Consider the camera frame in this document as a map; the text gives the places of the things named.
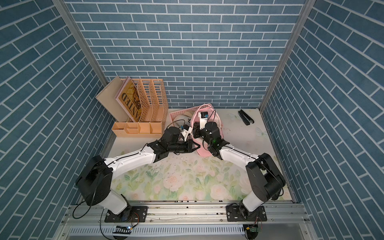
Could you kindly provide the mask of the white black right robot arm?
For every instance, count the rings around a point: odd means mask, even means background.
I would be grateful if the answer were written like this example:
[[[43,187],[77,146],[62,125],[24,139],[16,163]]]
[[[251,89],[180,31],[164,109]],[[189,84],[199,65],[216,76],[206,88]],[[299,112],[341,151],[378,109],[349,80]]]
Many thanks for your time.
[[[206,123],[203,129],[194,127],[193,136],[202,139],[203,148],[212,156],[247,171],[252,191],[240,201],[237,208],[245,221],[252,220],[258,207],[269,200],[277,200],[284,191],[286,181],[272,157],[266,153],[252,155],[235,148],[222,138],[216,122]]]

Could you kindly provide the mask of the pink baseball cap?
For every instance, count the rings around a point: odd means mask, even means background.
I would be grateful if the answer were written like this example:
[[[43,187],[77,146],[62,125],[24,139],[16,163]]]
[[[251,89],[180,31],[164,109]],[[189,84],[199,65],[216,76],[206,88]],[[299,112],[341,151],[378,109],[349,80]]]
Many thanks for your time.
[[[210,112],[210,118],[208,122],[205,125],[205,129],[207,131],[207,135],[204,140],[202,139],[194,139],[193,133],[192,138],[195,143],[198,143],[201,145],[201,147],[197,150],[198,155],[206,158],[212,155],[212,153],[209,151],[210,146],[216,142],[218,139],[223,138],[223,130],[222,130],[222,121],[220,116],[218,115],[217,111],[214,110],[200,110],[196,111],[195,114],[191,118],[191,127],[193,128],[194,123],[199,123],[199,113],[200,112]]]

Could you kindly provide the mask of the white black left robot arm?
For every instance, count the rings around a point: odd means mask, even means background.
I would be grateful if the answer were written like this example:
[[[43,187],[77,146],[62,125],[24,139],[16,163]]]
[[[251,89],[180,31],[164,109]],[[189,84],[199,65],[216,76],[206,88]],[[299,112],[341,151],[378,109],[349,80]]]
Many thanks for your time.
[[[102,206],[115,215],[125,211],[129,206],[128,200],[111,189],[112,180],[128,171],[167,158],[169,153],[189,154],[201,147],[192,139],[184,141],[181,137],[179,128],[170,127],[159,140],[147,143],[132,153],[106,159],[101,156],[89,159],[76,180],[85,203],[89,207]]]

